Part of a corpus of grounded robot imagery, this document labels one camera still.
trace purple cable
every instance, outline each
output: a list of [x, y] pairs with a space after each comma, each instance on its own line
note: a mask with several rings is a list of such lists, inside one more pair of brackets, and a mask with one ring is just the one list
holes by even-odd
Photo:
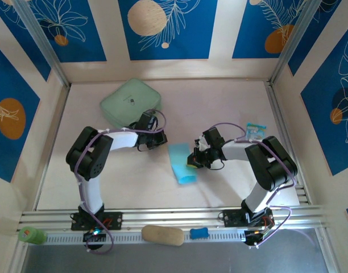
[[[277, 193], [283, 189], [287, 189], [287, 188], [292, 188], [294, 187], [297, 182], [295, 180], [295, 177], [293, 176], [293, 174], [290, 172], [290, 170], [287, 168], [287, 166], [280, 160], [280, 158], [268, 147], [266, 146], [264, 143], [262, 143], [261, 141], [257, 141], [257, 140], [239, 140], [241, 138], [244, 138], [246, 136], [246, 131], [244, 128], [242, 128], [240, 125], [234, 124], [234, 123], [230, 123], [230, 122], [221, 122], [218, 124], [213, 125], [211, 128], [215, 127], [216, 125], [221, 125], [221, 124], [227, 124], [227, 125], [233, 125], [237, 128], [240, 128], [245, 135], [242, 135], [238, 138], [236, 138], [235, 142], [236, 143], [256, 143], [261, 145], [262, 147], [264, 147], [274, 158], [275, 160], [282, 166], [282, 168], [285, 170], [285, 172], [289, 175], [289, 177], [292, 179], [292, 184], [288, 185], [288, 186], [283, 186], [283, 187], [278, 187], [274, 193], [270, 196], [269, 200], [266, 202], [266, 205], [269, 205], [269, 203], [271, 202], [272, 199], [274, 199], [274, 197], [277, 195]], [[264, 240], [262, 240], [260, 243], [258, 243], [256, 245], [256, 247], [259, 247], [260, 245], [262, 245], [263, 243], [265, 243], [270, 237], [272, 237], [278, 230], [279, 228], [290, 218], [290, 216], [292, 215], [292, 209], [287, 207], [287, 206], [270, 206], [270, 208], [279, 208], [279, 209], [286, 209], [289, 211], [289, 215], [285, 218], [285, 220], [279, 224], [279, 226], [268, 236], [266, 237]]]
[[86, 153], [88, 152], [88, 149], [91, 148], [91, 146], [93, 145], [93, 143], [101, 136], [101, 135], [105, 135], [105, 134], [108, 134], [108, 133], [116, 133], [116, 132], [134, 132], [134, 133], [147, 133], [147, 134], [156, 134], [158, 132], [161, 132], [164, 130], [164, 128], [166, 127], [167, 125], [167, 119], [165, 117], [165, 115], [163, 114], [163, 112], [159, 111], [159, 110], [155, 110], [155, 109], [150, 109], [148, 111], [156, 111], [158, 113], [160, 113], [163, 118], [164, 118], [164, 125], [162, 128], [156, 130], [156, 131], [146, 131], [146, 130], [132, 130], [132, 129], [112, 129], [112, 130], [106, 130], [104, 132], [101, 132], [101, 133], [98, 133], [97, 135], [95, 135], [92, 140], [88, 143], [88, 145], [85, 147], [85, 149], [83, 150], [81, 156], [79, 157], [78, 161], [77, 161], [77, 164], [75, 165], [74, 167], [74, 175], [78, 181], [78, 188], [79, 188], [79, 195], [80, 195], [80, 199], [81, 199], [81, 202], [85, 208], [85, 210], [89, 213], [89, 215], [104, 229], [105, 232], [107, 232], [107, 234], [109, 235], [110, 239], [111, 239], [111, 246], [108, 250], [105, 250], [103, 252], [98, 252], [98, 251], [91, 251], [89, 248], [88, 248], [88, 241], [86, 242], [86, 247], [87, 247], [87, 251], [90, 252], [90, 253], [93, 253], [93, 254], [107, 254], [109, 253], [110, 251], [112, 251], [113, 249], [113, 236], [111, 234], [111, 232], [108, 230], [108, 228], [106, 228], [106, 226], [93, 214], [93, 212], [90, 211], [90, 209], [88, 208], [87, 204], [86, 204], [86, 201], [85, 201], [85, 198], [84, 198], [84, 193], [83, 193], [83, 186], [82, 186], [82, 183], [83, 183], [83, 180], [82, 180], [82, 177], [78, 174], [78, 167], [79, 165], [81, 164], [82, 160], [83, 160], [83, 157], [86, 155]]

